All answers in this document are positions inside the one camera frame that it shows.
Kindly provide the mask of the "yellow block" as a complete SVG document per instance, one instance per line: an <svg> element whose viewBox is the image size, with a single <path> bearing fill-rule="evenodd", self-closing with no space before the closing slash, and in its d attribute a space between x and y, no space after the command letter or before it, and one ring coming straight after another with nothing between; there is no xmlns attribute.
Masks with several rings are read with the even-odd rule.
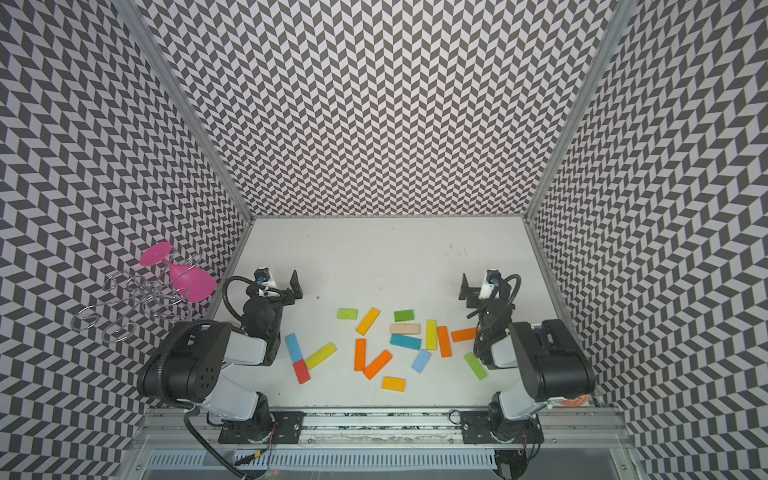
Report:
<svg viewBox="0 0 768 480"><path fill-rule="evenodd" d="M435 351L437 349L437 322L435 320L428 320L425 327L425 349L427 351Z"/></svg>

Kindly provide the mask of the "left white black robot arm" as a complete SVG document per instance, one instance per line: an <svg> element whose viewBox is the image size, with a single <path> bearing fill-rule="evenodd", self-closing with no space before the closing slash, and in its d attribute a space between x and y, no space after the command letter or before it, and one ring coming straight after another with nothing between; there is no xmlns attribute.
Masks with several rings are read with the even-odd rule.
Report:
<svg viewBox="0 0 768 480"><path fill-rule="evenodd" d="M236 322L175 324L139 371L139 393L189 413L218 416L221 443L267 442L276 426L267 396L230 379L225 370L271 366L281 346L284 308L302 298L296 271L286 289L277 286L267 268L251 278L227 278L222 303Z"/></svg>

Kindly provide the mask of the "natural wood block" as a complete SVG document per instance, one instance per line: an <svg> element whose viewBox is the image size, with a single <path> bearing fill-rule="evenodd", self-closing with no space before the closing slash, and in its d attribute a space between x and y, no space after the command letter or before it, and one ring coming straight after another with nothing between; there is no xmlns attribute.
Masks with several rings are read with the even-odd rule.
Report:
<svg viewBox="0 0 768 480"><path fill-rule="evenodd" d="M419 335L420 332L419 324L393 323L390 325L390 333L393 335Z"/></svg>

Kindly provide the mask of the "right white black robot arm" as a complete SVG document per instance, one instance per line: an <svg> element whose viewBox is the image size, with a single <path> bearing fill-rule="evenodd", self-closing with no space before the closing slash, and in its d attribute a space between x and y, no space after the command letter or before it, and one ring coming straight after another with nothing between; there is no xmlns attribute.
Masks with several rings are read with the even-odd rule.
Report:
<svg viewBox="0 0 768 480"><path fill-rule="evenodd" d="M595 389L592 364L562 320L513 319L521 286L520 275L503 276L498 270L487 271L476 287L461 278L458 299L470 310L467 318L477 321L465 361L480 379L492 370L517 373L507 389L491 396L486 412L460 414L466 442L539 444L542 410Z"/></svg>

